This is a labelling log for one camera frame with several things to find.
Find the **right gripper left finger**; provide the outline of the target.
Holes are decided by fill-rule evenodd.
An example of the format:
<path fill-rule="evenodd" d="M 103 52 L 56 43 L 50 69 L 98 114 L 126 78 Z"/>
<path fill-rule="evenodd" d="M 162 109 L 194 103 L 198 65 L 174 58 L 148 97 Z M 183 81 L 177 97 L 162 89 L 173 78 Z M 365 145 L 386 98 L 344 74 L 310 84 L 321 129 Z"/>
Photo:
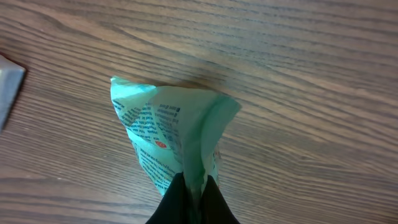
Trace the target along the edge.
<path fill-rule="evenodd" d="M 178 173 L 172 179 L 159 206 L 146 224 L 192 224 L 194 222 L 185 179 L 183 173 Z"/>

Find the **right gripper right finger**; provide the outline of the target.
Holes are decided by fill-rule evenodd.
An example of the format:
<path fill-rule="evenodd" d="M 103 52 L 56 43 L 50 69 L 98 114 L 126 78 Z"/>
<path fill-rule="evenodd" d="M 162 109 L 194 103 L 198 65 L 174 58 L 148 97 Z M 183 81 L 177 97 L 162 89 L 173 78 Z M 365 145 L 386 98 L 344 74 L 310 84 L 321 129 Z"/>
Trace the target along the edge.
<path fill-rule="evenodd" d="M 240 224 L 209 175 L 200 201 L 201 224 Z"/>

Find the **teal snack packet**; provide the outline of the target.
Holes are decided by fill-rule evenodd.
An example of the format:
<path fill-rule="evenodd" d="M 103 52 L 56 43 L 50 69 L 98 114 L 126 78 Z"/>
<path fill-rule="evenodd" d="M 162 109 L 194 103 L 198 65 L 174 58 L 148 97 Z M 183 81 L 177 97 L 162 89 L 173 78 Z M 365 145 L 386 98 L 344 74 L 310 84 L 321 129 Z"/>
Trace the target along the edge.
<path fill-rule="evenodd" d="M 241 109 L 211 90 L 154 86 L 111 78 L 111 101 L 145 173 L 164 195 L 178 173 L 192 194 L 218 178 L 216 146 Z"/>

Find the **white barcode scanner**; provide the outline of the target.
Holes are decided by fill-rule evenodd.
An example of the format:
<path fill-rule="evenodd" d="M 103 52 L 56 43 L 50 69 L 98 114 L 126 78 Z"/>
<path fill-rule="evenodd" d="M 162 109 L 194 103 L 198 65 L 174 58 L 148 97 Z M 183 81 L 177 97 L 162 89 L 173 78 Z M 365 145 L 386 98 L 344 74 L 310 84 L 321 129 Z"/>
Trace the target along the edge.
<path fill-rule="evenodd" d="M 25 76 L 25 68 L 1 56 L 1 131 Z"/>

